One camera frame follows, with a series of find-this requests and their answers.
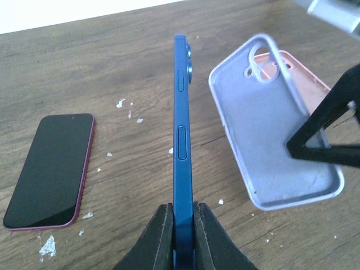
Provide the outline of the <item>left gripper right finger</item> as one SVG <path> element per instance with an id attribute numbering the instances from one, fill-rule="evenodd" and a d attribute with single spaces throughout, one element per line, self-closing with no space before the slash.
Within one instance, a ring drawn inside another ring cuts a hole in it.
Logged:
<path id="1" fill-rule="evenodd" d="M 196 269 L 257 269 L 237 248 L 210 208 L 193 204 Z"/>

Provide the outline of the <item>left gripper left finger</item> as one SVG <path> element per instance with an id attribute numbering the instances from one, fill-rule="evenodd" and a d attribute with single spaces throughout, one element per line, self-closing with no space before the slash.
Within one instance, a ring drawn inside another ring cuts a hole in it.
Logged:
<path id="1" fill-rule="evenodd" d="M 114 269 L 173 269 L 173 206 L 161 204 Z"/>

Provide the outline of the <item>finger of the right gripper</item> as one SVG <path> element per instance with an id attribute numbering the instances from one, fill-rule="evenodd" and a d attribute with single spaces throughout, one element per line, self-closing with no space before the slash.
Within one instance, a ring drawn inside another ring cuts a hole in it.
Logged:
<path id="1" fill-rule="evenodd" d="M 328 128 L 354 103 L 354 116 L 359 121 L 359 65 L 348 69 L 307 121 L 288 140 L 286 146 L 294 159 L 345 165 L 359 168 L 359 145 L 307 147 L 306 143 L 320 130 Z"/>

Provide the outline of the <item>pink phone case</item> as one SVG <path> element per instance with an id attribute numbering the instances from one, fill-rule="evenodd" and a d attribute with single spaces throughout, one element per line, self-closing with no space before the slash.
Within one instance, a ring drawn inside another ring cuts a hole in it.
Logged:
<path id="1" fill-rule="evenodd" d="M 280 50 L 279 53 L 309 113 L 313 114 L 315 109 L 329 93 L 330 87 L 292 54 L 284 50 Z M 277 71 L 277 65 L 273 60 L 269 59 L 269 52 L 255 55 L 254 61 L 259 65 L 263 64 L 261 74 L 264 79 L 274 77 Z"/>

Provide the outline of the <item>blue phone black screen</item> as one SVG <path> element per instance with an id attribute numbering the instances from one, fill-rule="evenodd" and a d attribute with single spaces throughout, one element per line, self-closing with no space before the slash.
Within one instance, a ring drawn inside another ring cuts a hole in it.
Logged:
<path id="1" fill-rule="evenodd" d="M 192 80 L 191 46 L 174 36 L 173 209 L 174 269 L 195 268 L 194 208 L 188 88 Z"/>

